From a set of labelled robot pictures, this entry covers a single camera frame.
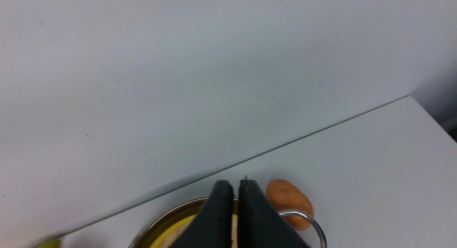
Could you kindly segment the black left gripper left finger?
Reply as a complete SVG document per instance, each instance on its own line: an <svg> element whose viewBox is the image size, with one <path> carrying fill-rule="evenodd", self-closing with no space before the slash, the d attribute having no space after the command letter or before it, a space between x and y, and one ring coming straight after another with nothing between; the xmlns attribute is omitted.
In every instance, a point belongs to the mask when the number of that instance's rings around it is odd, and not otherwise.
<svg viewBox="0 0 457 248"><path fill-rule="evenodd" d="M227 180L215 182L196 217L173 242L172 248L230 248L234 191Z"/></svg>

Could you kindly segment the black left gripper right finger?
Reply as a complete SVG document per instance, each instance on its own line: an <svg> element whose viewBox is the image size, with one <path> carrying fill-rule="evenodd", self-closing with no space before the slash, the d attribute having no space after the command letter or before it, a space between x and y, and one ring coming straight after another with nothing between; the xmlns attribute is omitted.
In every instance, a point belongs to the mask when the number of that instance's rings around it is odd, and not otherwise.
<svg viewBox="0 0 457 248"><path fill-rule="evenodd" d="M276 212L258 183L240 181L238 189L239 248L308 248L300 235Z"/></svg>

